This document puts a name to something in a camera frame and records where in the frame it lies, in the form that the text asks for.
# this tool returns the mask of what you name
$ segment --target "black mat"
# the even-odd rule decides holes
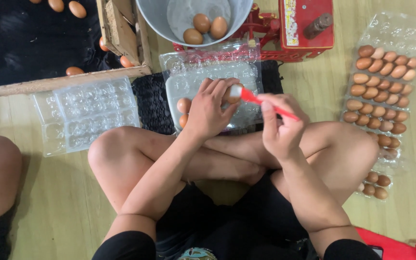
[[[265,93],[283,93],[276,61],[261,62],[261,74]],[[137,97],[142,128],[164,135],[175,132],[170,107],[166,97],[165,80],[162,73],[137,78],[131,84]]]

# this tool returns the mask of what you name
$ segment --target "red brush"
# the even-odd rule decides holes
[[[253,92],[239,85],[231,86],[230,96],[240,97],[245,102],[251,102],[251,103],[258,104],[258,105],[261,105],[261,103],[263,103],[261,100],[259,100],[255,96],[255,94],[253,94]],[[296,115],[294,115],[293,113],[287,112],[279,107],[274,106],[274,111],[281,116],[286,116],[296,121],[299,121],[299,118]]]

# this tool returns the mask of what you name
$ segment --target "metal bucket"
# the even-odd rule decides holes
[[[251,7],[253,6],[253,0],[136,0],[136,2],[137,6],[141,10],[142,16],[144,16],[147,23],[155,32],[169,41],[191,47],[208,46],[227,39],[245,22],[248,14],[250,13]],[[222,39],[219,40],[211,38],[209,34],[204,34],[203,44],[186,44],[183,41],[182,33],[180,32],[185,31],[187,28],[193,28],[192,19],[195,14],[204,13],[212,21],[216,16],[222,16],[222,12],[226,12],[226,10],[228,10],[226,8],[220,8],[216,5],[209,8],[201,8],[201,6],[206,6],[207,2],[218,2],[221,3],[221,5],[229,3],[230,18],[228,19],[228,17],[224,17],[228,20],[227,33]],[[168,22],[168,13],[176,14],[186,21],[182,24],[180,23],[180,26],[178,26],[179,37],[174,34],[170,27],[170,23]]]

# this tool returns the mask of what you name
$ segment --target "clear plastic egg carton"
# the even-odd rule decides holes
[[[127,77],[32,94],[42,123],[44,156],[88,149],[105,131],[140,126]]]
[[[193,99],[205,78],[238,78],[255,94],[263,92],[260,48],[257,39],[228,42],[199,49],[160,55],[166,95],[176,131],[181,131],[182,113],[176,104],[181,98]],[[260,107],[241,102],[225,130],[262,123]]]
[[[362,184],[364,189],[358,189],[357,194],[386,202],[389,199],[389,192],[393,185],[393,176],[384,171],[372,169],[367,174],[367,178],[362,181]]]
[[[361,46],[370,45],[375,49],[374,52],[370,52],[370,55],[367,56],[369,63],[369,67],[364,69],[358,69],[358,61],[361,59],[359,50]],[[381,53],[381,57],[377,56],[377,51]],[[388,52],[395,52],[391,53],[394,57],[393,61],[390,61],[386,55]],[[340,121],[345,121],[344,116],[345,113],[351,111],[347,107],[348,99],[354,99],[359,102],[362,102],[364,106],[365,104],[370,104],[373,107],[381,106],[386,111],[394,110],[396,113],[407,113],[403,114],[405,118],[401,120],[401,117],[396,117],[396,119],[391,118],[387,114],[378,116],[373,116],[371,113],[361,113],[357,110],[352,110],[358,115],[358,119],[356,122],[347,121],[354,125],[359,126],[363,130],[367,132],[373,132],[378,134],[383,134],[387,137],[393,137],[401,142],[402,138],[402,131],[392,130],[395,133],[392,133],[391,130],[386,130],[389,127],[387,122],[396,125],[395,127],[399,127],[401,129],[406,129],[403,121],[406,120],[408,117],[408,113],[410,111],[408,107],[409,99],[408,95],[412,92],[415,88],[412,84],[412,81],[415,81],[415,78],[406,77],[405,73],[409,70],[415,70],[416,67],[409,66],[410,59],[415,57],[416,55],[416,17],[412,17],[409,15],[401,14],[401,13],[391,13],[391,12],[382,12],[374,16],[372,21],[370,22],[369,26],[363,33],[361,39],[356,45],[354,55],[353,55],[353,66],[350,72],[350,79],[348,81],[348,88],[344,97],[344,104],[342,113],[340,116]],[[402,56],[402,59],[406,59],[404,66],[405,71],[400,77],[393,77],[391,74],[393,73],[394,69],[398,66],[403,65],[402,62],[399,61],[397,63],[397,59]],[[393,66],[392,69],[386,68],[386,71],[389,73],[383,72],[383,69],[386,67],[390,67],[387,63],[391,63]],[[367,79],[359,80],[359,82],[355,82],[357,76],[355,74],[364,74],[367,75]],[[363,115],[366,115],[369,118],[369,126],[367,124],[363,124],[366,120]],[[377,118],[383,125],[380,127],[376,127],[378,123],[377,120],[372,119]],[[380,144],[380,160],[383,163],[391,163],[391,164],[398,164],[400,160],[400,152],[401,148],[395,147],[392,148],[396,152],[392,151],[389,152],[390,147],[383,146]]]

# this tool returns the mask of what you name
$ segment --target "floor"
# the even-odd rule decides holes
[[[276,12],[276,0],[257,0],[263,12]],[[332,50],[314,60],[280,67],[285,92],[297,97],[313,121],[336,120],[348,80],[353,48],[369,20],[390,10],[416,16],[416,1],[334,0],[335,40]],[[149,30],[155,68],[158,55],[171,44]],[[393,188],[385,202],[352,196],[344,205],[354,225],[391,238],[416,239],[416,90],[411,119],[403,138],[404,167],[393,171]],[[115,214],[87,162],[87,151],[42,157],[38,116],[27,96],[0,97],[0,135],[12,139],[25,155],[26,177],[13,222],[11,259],[90,259]],[[243,192],[233,183],[217,183],[227,192],[214,194],[217,202],[232,203]]]

